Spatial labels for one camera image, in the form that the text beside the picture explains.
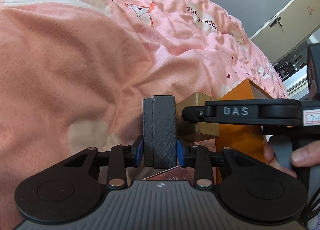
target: metal pivot screw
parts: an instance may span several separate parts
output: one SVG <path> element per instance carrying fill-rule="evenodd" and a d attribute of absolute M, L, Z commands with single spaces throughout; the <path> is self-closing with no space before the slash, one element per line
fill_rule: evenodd
<path fill-rule="evenodd" d="M 109 185 L 112 187 L 121 187 L 122 185 L 124 185 L 124 180 L 120 178 L 113 178 L 109 180 Z"/>
<path fill-rule="evenodd" d="M 212 185 L 212 181 L 206 178 L 201 178 L 197 180 L 197 185 L 199 187 L 210 187 Z"/>

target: gold box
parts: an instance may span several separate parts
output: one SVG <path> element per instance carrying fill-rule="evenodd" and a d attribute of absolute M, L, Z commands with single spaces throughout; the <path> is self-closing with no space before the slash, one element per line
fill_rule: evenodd
<path fill-rule="evenodd" d="M 204 122 L 186 122 L 181 113 L 184 107 L 204 106 L 206 101 L 216 100 L 206 94 L 196 92 L 176 104 L 177 135 L 187 142 L 200 142 L 219 137 L 219 125 Z"/>

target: finger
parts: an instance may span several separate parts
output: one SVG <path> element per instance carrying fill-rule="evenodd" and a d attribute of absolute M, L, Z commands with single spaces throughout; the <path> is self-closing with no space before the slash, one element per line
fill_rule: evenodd
<path fill-rule="evenodd" d="M 265 144 L 263 153 L 264 153 L 264 158 L 268 162 L 272 161 L 272 159 L 275 156 L 275 152 L 273 151 L 273 148 L 271 147 L 271 145 L 269 143 Z"/>
<path fill-rule="evenodd" d="M 282 171 L 282 172 L 284 172 L 284 173 L 286 173 L 286 174 L 289 174 L 292 177 L 295 177 L 295 178 L 297 177 L 297 174 L 294 171 L 292 171 L 292 170 L 290 170 L 290 169 L 288 169 L 286 167 L 281 166 L 281 164 L 278 162 L 276 157 L 274 157 L 269 162 L 269 165 L 274 167 L 274 168 L 276 168 L 276 169 L 278 169 L 278 170 L 280 170 L 280 171 Z"/>
<path fill-rule="evenodd" d="M 291 162 L 296 167 L 320 164 L 320 141 L 312 142 L 292 153 Z"/>

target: cardboard box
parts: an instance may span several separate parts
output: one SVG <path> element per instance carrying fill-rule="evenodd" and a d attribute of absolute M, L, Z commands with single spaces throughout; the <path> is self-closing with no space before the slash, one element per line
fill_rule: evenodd
<path fill-rule="evenodd" d="M 272 97 L 249 79 L 244 80 L 220 100 L 271 99 Z M 224 125 L 220 124 L 220 137 L 215 139 L 216 150 L 232 147 L 251 157 L 266 162 L 263 155 L 265 137 L 260 125 Z M 217 173 L 217 183 L 221 182 Z"/>
<path fill-rule="evenodd" d="M 219 125 L 210 123 L 191 123 L 182 119 L 181 113 L 184 107 L 204 106 L 206 101 L 214 101 L 215 99 L 196 92 L 176 104 L 177 117 L 177 135 L 181 136 L 187 142 L 201 142 L 204 140 L 219 137 Z"/>

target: round black pad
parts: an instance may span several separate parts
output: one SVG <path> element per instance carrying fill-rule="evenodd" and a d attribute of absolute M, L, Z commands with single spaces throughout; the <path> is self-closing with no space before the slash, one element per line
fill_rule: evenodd
<path fill-rule="evenodd" d="M 240 218 L 256 223 L 298 219 L 307 190 L 297 179 L 265 164 L 239 166 L 220 185 L 222 203 Z"/>
<path fill-rule="evenodd" d="M 71 222 L 89 214 L 102 198 L 100 184 L 79 168 L 55 166 L 24 180 L 16 206 L 24 219 L 44 224 Z"/>
<path fill-rule="evenodd" d="M 40 198 L 47 201 L 62 201 L 72 196 L 75 187 L 65 180 L 51 180 L 38 188 Z"/>
<path fill-rule="evenodd" d="M 254 179 L 248 183 L 248 192 L 259 199 L 271 200 L 281 197 L 284 187 L 275 180 L 268 178 Z"/>

